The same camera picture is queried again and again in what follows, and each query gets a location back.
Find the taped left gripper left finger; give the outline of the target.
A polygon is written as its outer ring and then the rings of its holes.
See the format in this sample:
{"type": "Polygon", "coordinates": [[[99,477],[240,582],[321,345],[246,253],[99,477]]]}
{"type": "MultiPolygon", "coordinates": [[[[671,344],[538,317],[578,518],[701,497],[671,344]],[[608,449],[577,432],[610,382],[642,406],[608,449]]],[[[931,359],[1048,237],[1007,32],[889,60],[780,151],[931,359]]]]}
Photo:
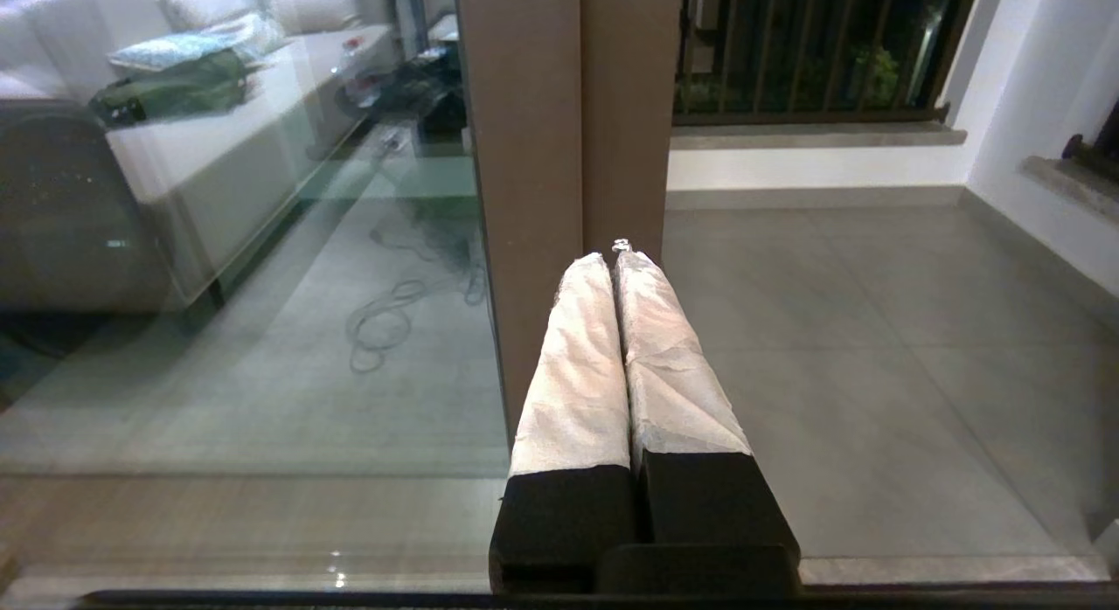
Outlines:
{"type": "Polygon", "coordinates": [[[560,280],[489,545],[493,593],[591,593],[636,542],[630,409],[605,260],[560,280]]]}

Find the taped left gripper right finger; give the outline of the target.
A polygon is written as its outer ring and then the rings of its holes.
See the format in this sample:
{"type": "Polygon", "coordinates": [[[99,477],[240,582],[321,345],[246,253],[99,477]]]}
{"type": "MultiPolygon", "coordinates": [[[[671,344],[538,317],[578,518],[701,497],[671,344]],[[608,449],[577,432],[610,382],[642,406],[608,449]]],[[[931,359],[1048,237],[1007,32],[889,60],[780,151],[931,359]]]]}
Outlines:
{"type": "Polygon", "coordinates": [[[666,274],[615,255],[639,541],[600,559],[605,595],[797,595],[801,550],[666,274]]]}

